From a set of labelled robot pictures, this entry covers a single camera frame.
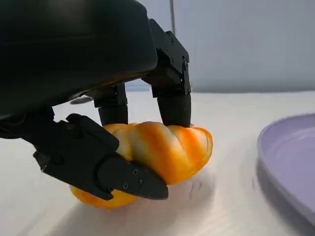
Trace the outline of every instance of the orange bread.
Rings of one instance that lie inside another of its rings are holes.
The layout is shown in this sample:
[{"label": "orange bread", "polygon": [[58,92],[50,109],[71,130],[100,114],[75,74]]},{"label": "orange bread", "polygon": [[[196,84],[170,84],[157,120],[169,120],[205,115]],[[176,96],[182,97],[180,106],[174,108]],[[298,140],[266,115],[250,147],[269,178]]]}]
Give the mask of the orange bread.
[{"label": "orange bread", "polygon": [[[166,184],[191,178],[205,164],[211,154],[211,134],[200,127],[184,128],[159,122],[139,124],[111,124],[105,129],[119,139],[117,153],[126,160],[136,160],[153,169]],[[102,200],[75,187],[71,192],[82,202],[95,207],[117,208],[137,197],[114,190],[114,199]]]}]

